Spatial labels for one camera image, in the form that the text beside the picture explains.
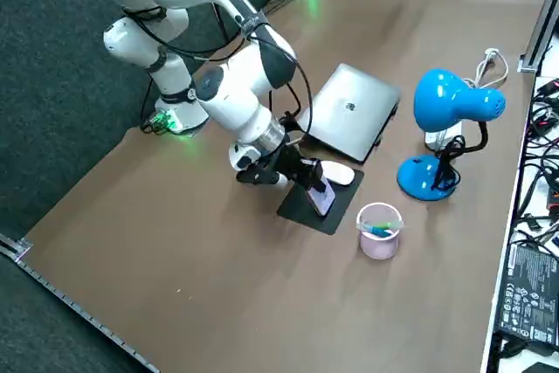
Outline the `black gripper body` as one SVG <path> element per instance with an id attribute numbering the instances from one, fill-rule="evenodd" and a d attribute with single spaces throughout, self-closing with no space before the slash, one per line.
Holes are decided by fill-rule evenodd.
<path id="1" fill-rule="evenodd" d="M 307 188 L 308 172 L 317 158 L 304 156 L 295 145 L 283 145 L 274 157 L 273 169 L 284 175 L 287 180 Z"/>

